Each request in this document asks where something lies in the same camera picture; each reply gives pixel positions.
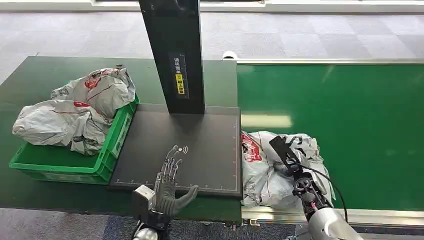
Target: gray carpet floor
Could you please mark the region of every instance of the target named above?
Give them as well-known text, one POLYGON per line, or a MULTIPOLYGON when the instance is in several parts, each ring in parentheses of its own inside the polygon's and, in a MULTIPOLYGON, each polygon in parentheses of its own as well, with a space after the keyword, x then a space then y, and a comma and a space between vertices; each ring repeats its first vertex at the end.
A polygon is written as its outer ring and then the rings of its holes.
MULTIPOLYGON (((424 58, 424 15, 202 13, 203 58, 424 58)), ((138 12, 0 13, 0 84, 27 56, 152 58, 138 12)), ((0 208, 2 240, 122 240, 129 217, 0 208)), ((233 232, 173 221, 173 239, 284 239, 293 225, 233 232)))

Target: white plastic bag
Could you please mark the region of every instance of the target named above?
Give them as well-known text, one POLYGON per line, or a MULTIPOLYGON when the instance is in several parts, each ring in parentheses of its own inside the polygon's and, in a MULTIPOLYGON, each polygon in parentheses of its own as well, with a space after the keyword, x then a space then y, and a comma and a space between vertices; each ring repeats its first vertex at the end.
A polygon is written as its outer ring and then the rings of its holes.
MULTIPOLYGON (((260 143, 261 150, 267 158, 268 165, 274 166, 274 164, 283 164, 282 160, 269 143, 270 140, 276 136, 281 136, 286 138, 285 142, 290 144, 291 150, 302 164, 320 171, 329 177, 328 171, 323 164, 323 158, 320 156, 320 148, 318 147, 317 140, 315 138, 304 133, 277 135, 268 131, 253 132, 249 135, 251 138, 256 139, 256 142, 260 143)), ((268 175, 261 191, 260 205, 279 209, 301 208, 301 200, 292 194, 294 184, 293 177, 284 177, 279 172, 275 172, 273 167, 271 167, 271 169, 272 171, 265 173, 262 171, 261 173, 258 173, 262 174, 261 176, 255 176, 256 179, 263 179, 261 177, 268 175)), ((313 171, 308 169, 305 169, 304 171, 310 172, 313 180, 323 186, 323 194, 331 203, 332 198, 335 199, 331 183, 323 176, 313 171)))
POLYGON ((127 68, 103 68, 52 91, 52 99, 87 103, 113 119, 116 110, 134 101, 136 87, 127 68))
POLYGON ((254 207, 261 202, 261 191, 268 179, 268 172, 273 169, 264 155, 260 142, 246 132, 241 133, 242 167, 243 167, 243 201, 242 204, 254 207))
POLYGON ((94 155, 102 148, 111 124, 86 103, 48 100, 25 106, 12 133, 33 145, 70 144, 72 151, 94 155))

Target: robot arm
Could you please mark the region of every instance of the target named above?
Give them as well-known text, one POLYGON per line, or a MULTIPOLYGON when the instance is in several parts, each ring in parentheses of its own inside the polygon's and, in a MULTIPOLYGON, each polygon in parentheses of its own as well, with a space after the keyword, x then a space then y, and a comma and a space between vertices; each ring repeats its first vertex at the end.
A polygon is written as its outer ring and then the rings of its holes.
POLYGON ((294 178, 293 195, 298 196, 302 201, 303 212, 308 222, 308 232, 312 239, 363 240, 348 224, 346 210, 345 219, 343 219, 324 197, 323 186, 314 181, 310 172, 304 171, 304 168, 312 169, 299 161, 286 144, 286 140, 277 136, 269 141, 269 144, 283 162, 283 165, 277 167, 278 171, 287 177, 294 178))
POLYGON ((153 190, 141 185, 132 192, 135 218, 134 240, 166 239, 171 219, 197 196, 199 186, 194 185, 187 194, 175 198, 175 176, 184 152, 175 145, 166 155, 162 168, 156 176, 153 190))

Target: green crate handle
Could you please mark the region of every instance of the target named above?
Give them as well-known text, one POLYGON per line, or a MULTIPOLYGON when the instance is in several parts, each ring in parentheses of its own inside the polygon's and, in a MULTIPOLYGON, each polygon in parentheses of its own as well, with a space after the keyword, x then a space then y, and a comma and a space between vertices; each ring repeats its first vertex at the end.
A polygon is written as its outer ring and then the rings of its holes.
POLYGON ((122 146, 124 144, 125 136, 128 133, 128 129, 130 128, 130 123, 133 117, 127 113, 125 115, 125 120, 123 121, 123 127, 121 128, 118 136, 118 140, 116 141, 115 145, 112 148, 111 153, 115 156, 115 158, 118 158, 119 153, 121 152, 122 146))

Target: robotic finger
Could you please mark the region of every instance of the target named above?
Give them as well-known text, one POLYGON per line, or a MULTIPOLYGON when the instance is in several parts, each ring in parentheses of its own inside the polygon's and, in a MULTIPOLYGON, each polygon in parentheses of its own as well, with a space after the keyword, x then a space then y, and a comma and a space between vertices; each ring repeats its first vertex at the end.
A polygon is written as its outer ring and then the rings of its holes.
POLYGON ((169 161, 169 165, 167 166, 167 169, 166 169, 166 171, 163 173, 163 180, 162 180, 162 182, 168 182, 168 181, 170 181, 171 180, 171 172, 172 172, 172 170, 173 170, 173 167, 174 167, 174 164, 175 164, 175 159, 174 158, 171 158, 171 160, 169 161))
POLYGON ((154 188, 153 191, 156 193, 159 190, 159 185, 162 181, 162 172, 158 172, 156 175, 156 181, 154 182, 154 188))
POLYGON ((171 173, 169 174, 169 176, 171 177, 171 179, 173 180, 173 181, 175 181, 175 175, 177 174, 177 171, 178 171, 178 167, 179 167, 179 165, 181 164, 181 162, 182 162, 183 160, 180 158, 178 161, 176 161, 176 163, 172 166, 172 169, 171 169, 171 173))
POLYGON ((163 161, 162 168, 160 169, 163 175, 166 175, 169 165, 171 163, 171 159, 173 159, 174 155, 178 152, 178 145, 174 145, 173 148, 169 150, 168 154, 165 157, 165 160, 163 161))

